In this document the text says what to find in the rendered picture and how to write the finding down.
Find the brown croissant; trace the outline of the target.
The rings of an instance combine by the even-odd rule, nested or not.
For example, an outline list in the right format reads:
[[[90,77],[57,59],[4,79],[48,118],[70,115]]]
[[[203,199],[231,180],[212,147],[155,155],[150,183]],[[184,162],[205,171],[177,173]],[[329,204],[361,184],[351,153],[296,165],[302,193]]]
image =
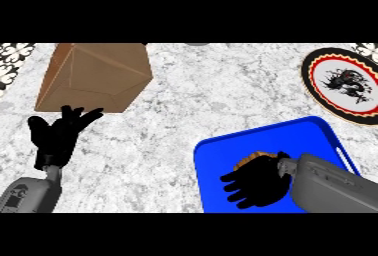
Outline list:
[[[233,171],[236,171],[248,162],[250,162],[255,158],[258,158],[259,156],[268,156],[276,158],[277,154],[274,153],[268,153],[268,152],[262,152],[262,151],[255,151],[252,152],[245,158],[242,158],[237,163],[233,166]]]

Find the black white patterned tile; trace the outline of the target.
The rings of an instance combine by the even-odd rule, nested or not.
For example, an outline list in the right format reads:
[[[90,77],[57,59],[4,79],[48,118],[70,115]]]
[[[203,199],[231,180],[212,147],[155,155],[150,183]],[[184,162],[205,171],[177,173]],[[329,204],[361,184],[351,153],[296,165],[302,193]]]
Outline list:
[[[33,43],[0,43],[0,90],[13,83],[17,71],[35,49]]]

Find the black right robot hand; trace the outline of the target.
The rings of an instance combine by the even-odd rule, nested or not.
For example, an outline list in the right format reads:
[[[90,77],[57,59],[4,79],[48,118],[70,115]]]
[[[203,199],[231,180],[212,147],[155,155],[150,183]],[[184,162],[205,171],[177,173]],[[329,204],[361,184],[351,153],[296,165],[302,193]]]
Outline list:
[[[227,182],[222,190],[230,192],[227,201],[236,203],[239,209],[252,206],[265,207],[276,203],[286,195],[290,176],[279,175],[277,164],[289,155],[279,151],[277,157],[259,156],[236,171],[219,177]]]

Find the brown cardboard box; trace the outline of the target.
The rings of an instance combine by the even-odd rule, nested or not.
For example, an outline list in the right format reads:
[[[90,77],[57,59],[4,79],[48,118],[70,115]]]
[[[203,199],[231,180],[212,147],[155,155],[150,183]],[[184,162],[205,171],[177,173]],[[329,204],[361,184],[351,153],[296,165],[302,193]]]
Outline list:
[[[63,105],[122,113],[152,80],[141,43],[59,43],[50,58],[33,110]]]

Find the blue tray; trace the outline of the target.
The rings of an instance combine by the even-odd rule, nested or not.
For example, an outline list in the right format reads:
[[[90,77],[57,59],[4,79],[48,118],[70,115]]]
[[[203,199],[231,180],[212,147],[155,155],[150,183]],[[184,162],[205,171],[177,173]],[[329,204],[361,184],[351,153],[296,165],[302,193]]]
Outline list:
[[[310,153],[360,175],[326,121],[308,116],[268,126],[202,140],[193,150],[199,193],[205,213],[304,213],[289,196],[265,207],[240,210],[227,201],[219,177],[255,151],[283,151],[292,158]]]

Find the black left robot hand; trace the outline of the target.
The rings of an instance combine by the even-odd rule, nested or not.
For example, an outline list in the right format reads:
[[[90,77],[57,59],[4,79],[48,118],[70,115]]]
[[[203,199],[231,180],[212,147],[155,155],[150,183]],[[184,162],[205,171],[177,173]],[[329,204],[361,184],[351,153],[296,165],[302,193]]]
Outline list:
[[[30,142],[36,147],[33,168],[63,167],[70,159],[79,132],[103,116],[103,109],[82,113],[84,108],[60,107],[61,117],[48,124],[39,116],[28,118]]]

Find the plate with dragon print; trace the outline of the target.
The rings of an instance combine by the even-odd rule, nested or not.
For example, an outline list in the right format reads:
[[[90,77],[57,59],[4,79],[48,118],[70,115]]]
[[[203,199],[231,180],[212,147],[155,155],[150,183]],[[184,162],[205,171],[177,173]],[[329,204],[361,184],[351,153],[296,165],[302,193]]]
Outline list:
[[[378,126],[378,64],[348,50],[326,47],[307,54],[299,73],[320,106],[345,121]]]

